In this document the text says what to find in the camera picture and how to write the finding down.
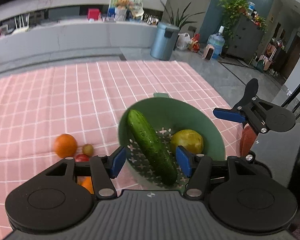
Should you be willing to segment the red tomato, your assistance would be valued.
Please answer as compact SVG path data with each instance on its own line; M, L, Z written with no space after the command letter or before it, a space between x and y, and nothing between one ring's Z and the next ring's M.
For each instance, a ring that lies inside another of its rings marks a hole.
M86 154L78 154L75 156L76 162L86 162L89 161L90 157Z

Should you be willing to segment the yellow-green pear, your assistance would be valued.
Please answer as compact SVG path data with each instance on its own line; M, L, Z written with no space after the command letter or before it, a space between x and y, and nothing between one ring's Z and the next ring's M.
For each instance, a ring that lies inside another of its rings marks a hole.
M193 154L201 154L204 148L203 137L194 130L183 129L171 137L171 151L175 154L178 146L183 146Z

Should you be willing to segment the large orange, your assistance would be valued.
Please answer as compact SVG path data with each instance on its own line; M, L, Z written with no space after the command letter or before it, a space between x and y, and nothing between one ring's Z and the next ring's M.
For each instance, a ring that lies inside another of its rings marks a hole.
M62 159L74 157L77 152L77 141L70 134L61 134L55 139L53 150Z

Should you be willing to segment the small brown longan fruit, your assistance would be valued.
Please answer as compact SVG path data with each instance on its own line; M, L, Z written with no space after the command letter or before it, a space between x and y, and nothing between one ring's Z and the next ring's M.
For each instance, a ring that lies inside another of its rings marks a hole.
M94 147L93 145L91 144L85 144L83 147L82 147L82 153L89 156L89 157L92 157L94 155Z

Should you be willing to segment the green colander bowl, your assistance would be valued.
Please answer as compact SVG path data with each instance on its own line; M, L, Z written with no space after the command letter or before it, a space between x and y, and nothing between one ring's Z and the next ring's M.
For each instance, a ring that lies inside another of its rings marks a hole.
M121 117L119 122L119 142L126 147L126 158L136 180L144 189L151 190L179 190L183 192L188 179L177 167L178 177L174 185L167 186L162 183L151 167L146 156L141 152L138 143L128 126L128 112L132 109L140 111L154 128L173 160L175 155L170 145L171 136L184 129L191 129L203 137L202 154L215 161L225 160L225 146L222 136L213 122L195 107L172 98L166 94L155 95L152 98L138 101L131 105Z

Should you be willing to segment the green cucumber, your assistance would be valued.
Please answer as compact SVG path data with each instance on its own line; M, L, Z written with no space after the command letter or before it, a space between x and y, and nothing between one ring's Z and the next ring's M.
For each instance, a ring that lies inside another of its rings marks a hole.
M178 176L177 168L155 129L138 110L131 109L127 115L128 127L141 152L146 156L157 176L167 186L172 186Z

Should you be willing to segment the grey drawer cabinet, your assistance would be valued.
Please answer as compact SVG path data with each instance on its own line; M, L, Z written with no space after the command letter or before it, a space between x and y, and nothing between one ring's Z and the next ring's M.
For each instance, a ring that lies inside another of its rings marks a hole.
M250 61L258 49L264 32L244 15L239 18L232 32L234 37L228 42L226 54Z

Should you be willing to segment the pink small heater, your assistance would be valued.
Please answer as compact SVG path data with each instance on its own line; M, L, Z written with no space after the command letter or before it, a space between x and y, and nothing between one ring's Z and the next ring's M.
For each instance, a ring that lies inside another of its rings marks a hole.
M203 59L209 61L213 57L214 54L214 46L211 44L207 44L206 47L203 50Z

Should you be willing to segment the blue water bottle jug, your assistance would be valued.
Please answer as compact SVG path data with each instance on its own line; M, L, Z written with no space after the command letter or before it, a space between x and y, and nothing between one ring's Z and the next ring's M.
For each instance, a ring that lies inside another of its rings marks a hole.
M219 31L215 34L209 36L207 44L214 47L214 52L212 58L217 59L222 52L223 46L225 44L225 39L223 37L224 26L220 26Z

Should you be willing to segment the white plastic bag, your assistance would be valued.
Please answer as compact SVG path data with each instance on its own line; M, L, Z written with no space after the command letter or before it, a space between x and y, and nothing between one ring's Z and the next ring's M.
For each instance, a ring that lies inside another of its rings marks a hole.
M179 33L178 39L176 43L176 47L179 50L186 50L188 48L188 45L191 43L191 38L189 33Z

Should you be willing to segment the pink checkered tablecloth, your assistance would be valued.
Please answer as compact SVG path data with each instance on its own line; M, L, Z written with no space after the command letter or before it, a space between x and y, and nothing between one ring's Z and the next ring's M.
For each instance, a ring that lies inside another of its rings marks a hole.
M102 61L44 68L0 78L0 239L10 233L4 202L23 182L58 161L55 139L70 134L96 154L118 145L124 111L167 93L213 118L226 101L188 64Z

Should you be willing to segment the potted long-leaf plant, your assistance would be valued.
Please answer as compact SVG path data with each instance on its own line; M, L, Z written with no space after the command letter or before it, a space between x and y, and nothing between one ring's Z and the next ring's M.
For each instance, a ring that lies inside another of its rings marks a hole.
M179 9L177 9L176 13L174 13L172 6L169 1L167 1L165 4L162 0L160 0L161 5L164 7L164 12L168 15L168 22L171 25L175 25L179 28L179 30L182 29L187 24L196 23L196 21L191 20L191 17L204 14L204 11L197 12L194 14L186 14L188 8L190 7L192 2L189 2L187 6L180 12Z

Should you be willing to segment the blue-grey trash bin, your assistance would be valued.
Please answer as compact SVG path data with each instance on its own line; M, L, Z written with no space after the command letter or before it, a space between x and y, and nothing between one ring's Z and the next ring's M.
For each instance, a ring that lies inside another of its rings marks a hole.
M177 42L178 34L179 28L177 26L159 22L155 39L150 49L151 57L161 61L169 61Z

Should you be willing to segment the teddy bear gift bundle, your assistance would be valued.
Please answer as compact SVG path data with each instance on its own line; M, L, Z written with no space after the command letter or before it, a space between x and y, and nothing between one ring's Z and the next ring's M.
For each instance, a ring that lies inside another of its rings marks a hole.
M143 19L142 0L110 0L107 16L114 21L136 21Z

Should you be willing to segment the grey tv console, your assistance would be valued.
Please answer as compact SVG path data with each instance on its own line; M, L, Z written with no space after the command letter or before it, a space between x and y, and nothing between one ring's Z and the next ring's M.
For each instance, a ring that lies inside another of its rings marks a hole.
M0 73L46 61L76 57L78 51L149 48L157 26L131 21L61 20L0 37Z

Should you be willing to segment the red box on console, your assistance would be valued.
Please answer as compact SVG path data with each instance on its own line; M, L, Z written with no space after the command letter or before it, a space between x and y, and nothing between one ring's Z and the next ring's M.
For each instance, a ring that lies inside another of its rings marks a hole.
M100 10L98 8L89 8L87 19L92 21L98 21L100 17Z

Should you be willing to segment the white wifi router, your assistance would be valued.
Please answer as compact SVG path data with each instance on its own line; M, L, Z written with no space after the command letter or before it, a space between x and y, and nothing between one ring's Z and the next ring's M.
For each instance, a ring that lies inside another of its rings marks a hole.
M18 34L18 33L24 33L29 31L30 26L29 26L29 20L30 20L30 14L24 15L21 14L18 17L14 17L14 23L15 23L15 29L12 32L12 34Z

